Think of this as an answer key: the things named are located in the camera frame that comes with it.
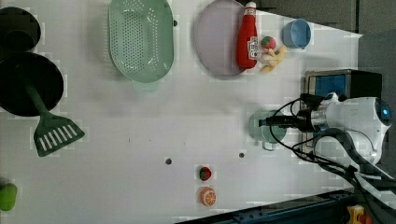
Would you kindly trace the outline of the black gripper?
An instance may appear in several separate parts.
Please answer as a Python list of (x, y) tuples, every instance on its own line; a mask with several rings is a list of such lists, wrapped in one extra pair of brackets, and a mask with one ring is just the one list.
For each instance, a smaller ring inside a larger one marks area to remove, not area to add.
[(272, 116), (265, 119), (260, 119), (258, 125), (261, 126), (276, 126), (279, 128), (296, 128), (301, 132), (311, 132), (312, 125), (304, 118), (294, 116)]

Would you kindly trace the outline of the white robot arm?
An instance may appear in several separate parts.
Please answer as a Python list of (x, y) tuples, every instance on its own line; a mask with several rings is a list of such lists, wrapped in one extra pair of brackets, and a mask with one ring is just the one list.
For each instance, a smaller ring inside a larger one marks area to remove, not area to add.
[(341, 100), (331, 92), (325, 96), (303, 93), (304, 108), (282, 115), (279, 110), (256, 120), (259, 127), (294, 128), (312, 136), (309, 152), (290, 147), (304, 161), (339, 175), (390, 210), (395, 208), (395, 178), (377, 166), (385, 135), (392, 125), (391, 110), (377, 97)]

